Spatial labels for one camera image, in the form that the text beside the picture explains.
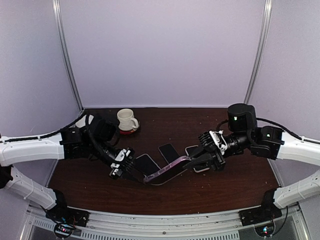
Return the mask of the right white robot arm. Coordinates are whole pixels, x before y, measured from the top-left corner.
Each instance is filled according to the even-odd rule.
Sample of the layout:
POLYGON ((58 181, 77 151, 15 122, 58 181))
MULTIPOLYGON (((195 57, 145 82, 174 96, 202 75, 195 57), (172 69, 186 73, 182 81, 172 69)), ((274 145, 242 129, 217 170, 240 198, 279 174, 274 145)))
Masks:
MULTIPOLYGON (((219 170, 225 159, 241 154, 245 149, 257 157, 270 160, 293 160, 318 166, 320 164, 320 142, 299 136, 283 125, 265 119, 266 126, 259 127, 260 118, 255 107, 236 103, 227 108, 228 129, 225 136, 218 127, 199 136, 200 146, 190 155, 185 169, 197 166, 212 167, 219 170)), ((268 220, 277 209, 305 200, 320 193, 320 172, 299 180, 289 186, 268 190, 263 196, 261 206, 256 210, 259 220, 268 220)))

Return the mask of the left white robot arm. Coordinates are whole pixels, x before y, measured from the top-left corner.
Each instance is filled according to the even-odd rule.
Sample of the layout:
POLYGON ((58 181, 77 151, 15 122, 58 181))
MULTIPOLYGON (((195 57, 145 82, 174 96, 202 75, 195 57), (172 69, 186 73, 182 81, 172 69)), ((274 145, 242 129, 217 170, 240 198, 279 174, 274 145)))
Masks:
POLYGON ((67 126, 44 135, 0 139, 0 187, 39 204, 61 222, 72 218, 64 194, 47 188, 21 173, 14 164, 40 160, 73 160, 95 157, 111 168, 113 179, 142 182, 145 175, 137 168, 131 147, 117 148, 120 130, 113 119, 87 114, 67 126))

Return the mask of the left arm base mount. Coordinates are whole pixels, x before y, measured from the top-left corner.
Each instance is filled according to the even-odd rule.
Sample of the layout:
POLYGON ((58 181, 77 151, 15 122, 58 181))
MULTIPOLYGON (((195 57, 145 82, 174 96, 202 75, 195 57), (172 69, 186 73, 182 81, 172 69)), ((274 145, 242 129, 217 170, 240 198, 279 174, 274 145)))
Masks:
POLYGON ((77 227, 86 227, 90 213, 86 210, 70 208, 67 205, 64 194, 59 190, 53 190, 56 196, 56 205, 51 209, 43 208, 45 216, 55 223, 53 233, 59 240, 69 238, 77 227))

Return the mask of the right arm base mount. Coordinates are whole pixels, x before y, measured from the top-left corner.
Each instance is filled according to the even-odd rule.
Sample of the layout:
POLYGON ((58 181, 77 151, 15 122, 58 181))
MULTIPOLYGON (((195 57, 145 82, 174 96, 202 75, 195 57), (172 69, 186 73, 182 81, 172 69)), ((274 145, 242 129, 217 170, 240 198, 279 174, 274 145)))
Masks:
POLYGON ((262 238, 275 235, 275 219, 282 216, 282 210, 274 204, 275 191, 275 188, 266 191, 260 206, 239 211, 242 226, 254 225, 255 233, 262 238))

